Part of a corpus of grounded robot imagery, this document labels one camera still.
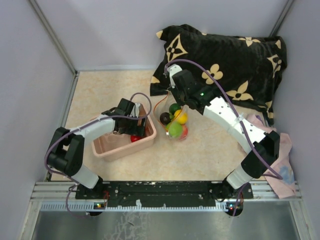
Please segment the dark green avocado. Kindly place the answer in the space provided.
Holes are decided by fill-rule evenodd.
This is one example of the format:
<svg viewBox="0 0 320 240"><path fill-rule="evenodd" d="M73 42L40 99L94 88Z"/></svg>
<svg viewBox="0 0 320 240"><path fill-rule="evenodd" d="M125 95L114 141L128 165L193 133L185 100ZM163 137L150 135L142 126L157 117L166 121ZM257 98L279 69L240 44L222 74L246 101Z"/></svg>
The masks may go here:
<svg viewBox="0 0 320 240"><path fill-rule="evenodd" d="M178 103L173 103L169 106L169 113L174 115L176 111L181 110L182 107Z"/></svg>

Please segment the yellow lemon fruit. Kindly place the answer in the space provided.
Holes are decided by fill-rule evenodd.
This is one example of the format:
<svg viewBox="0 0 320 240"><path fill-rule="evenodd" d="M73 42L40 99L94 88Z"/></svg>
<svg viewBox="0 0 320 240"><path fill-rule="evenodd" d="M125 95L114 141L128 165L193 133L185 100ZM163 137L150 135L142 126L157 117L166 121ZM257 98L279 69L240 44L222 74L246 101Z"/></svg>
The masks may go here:
<svg viewBox="0 0 320 240"><path fill-rule="evenodd" d="M180 125L184 125L188 121L188 114L182 109L176 110L173 115L173 121L179 123Z"/></svg>

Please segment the clear zip top bag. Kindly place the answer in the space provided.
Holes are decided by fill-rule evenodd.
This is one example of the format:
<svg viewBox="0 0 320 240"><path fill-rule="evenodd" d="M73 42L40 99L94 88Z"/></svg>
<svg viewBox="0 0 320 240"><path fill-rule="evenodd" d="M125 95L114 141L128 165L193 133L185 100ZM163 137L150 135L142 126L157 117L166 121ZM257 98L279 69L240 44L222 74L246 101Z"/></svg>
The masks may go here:
<svg viewBox="0 0 320 240"><path fill-rule="evenodd" d="M189 133L189 108L168 92L153 108L153 115L171 140L185 140Z"/></svg>

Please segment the dark purple plum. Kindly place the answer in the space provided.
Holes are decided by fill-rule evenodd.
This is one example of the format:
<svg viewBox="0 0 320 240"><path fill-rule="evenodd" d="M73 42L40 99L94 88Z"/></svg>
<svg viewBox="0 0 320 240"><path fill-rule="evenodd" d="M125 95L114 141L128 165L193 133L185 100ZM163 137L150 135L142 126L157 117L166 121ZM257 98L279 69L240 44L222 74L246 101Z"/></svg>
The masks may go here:
<svg viewBox="0 0 320 240"><path fill-rule="evenodd" d="M160 114L160 117L159 117L159 120L160 122L163 124L163 125L168 125L170 122L171 122L171 115L169 112L163 112Z"/></svg>

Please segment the pink plastic bin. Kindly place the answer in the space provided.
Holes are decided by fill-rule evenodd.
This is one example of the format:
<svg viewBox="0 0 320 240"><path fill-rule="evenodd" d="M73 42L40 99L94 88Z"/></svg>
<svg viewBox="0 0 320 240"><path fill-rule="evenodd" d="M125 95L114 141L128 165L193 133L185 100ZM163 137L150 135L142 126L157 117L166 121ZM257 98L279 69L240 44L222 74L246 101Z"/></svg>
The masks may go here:
<svg viewBox="0 0 320 240"><path fill-rule="evenodd" d="M123 98L118 106L101 113L96 118L97 122L88 128L89 135L87 135L86 140L92 144L92 151L96 157L106 161L114 161L153 145L157 131L142 104L140 104L137 119L146 118L145 137L136 142L131 142L131 135L114 133L114 118L136 118L130 117L134 105L134 102Z"/></svg>

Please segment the red apple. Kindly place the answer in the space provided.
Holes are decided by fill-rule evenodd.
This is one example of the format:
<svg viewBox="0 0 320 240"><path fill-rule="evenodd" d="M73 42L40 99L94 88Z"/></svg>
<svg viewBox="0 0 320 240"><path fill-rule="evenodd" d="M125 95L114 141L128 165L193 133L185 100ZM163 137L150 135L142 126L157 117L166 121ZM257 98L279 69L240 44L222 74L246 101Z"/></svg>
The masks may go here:
<svg viewBox="0 0 320 240"><path fill-rule="evenodd" d="M185 124L183 124L182 125L182 133L181 133L181 135L180 135L180 137L178 139L182 140L182 139L186 138L187 135L188 135L188 131L189 131L188 127Z"/></svg>

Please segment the light green apple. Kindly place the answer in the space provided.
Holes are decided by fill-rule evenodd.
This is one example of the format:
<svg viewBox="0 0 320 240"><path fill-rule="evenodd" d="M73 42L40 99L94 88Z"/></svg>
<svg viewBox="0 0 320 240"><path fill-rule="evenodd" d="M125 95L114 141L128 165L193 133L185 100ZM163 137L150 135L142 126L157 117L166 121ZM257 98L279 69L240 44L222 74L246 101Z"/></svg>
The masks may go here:
<svg viewBox="0 0 320 240"><path fill-rule="evenodd" d="M168 125L167 132L172 138L179 138L183 133L183 126L178 122L171 122Z"/></svg>

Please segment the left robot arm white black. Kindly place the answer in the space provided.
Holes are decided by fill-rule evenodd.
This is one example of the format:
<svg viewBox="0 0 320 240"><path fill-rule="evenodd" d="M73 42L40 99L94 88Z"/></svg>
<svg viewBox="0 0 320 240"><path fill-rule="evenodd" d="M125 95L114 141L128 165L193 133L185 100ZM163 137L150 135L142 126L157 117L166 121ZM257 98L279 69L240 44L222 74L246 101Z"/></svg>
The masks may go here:
<svg viewBox="0 0 320 240"><path fill-rule="evenodd" d="M140 108L140 104L122 98L118 106L83 125L72 129L57 128L44 157L45 166L52 167L52 173L64 175L86 187L91 197L101 197L104 192L102 178L83 163L85 146L105 134L142 137L150 113L142 114Z"/></svg>

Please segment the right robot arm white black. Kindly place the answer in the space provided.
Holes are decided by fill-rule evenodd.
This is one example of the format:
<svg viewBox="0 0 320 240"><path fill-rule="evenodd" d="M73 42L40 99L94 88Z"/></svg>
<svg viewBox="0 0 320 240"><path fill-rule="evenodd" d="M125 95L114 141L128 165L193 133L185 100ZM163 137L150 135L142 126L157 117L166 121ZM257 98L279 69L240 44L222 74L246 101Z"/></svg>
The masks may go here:
<svg viewBox="0 0 320 240"><path fill-rule="evenodd" d="M219 199L235 198L241 187L260 178L278 159L280 135L266 132L243 118L234 106L209 86L196 82L189 70L174 65L168 71L169 91L180 106L196 110L233 136L245 151L242 162L222 181L218 188Z"/></svg>

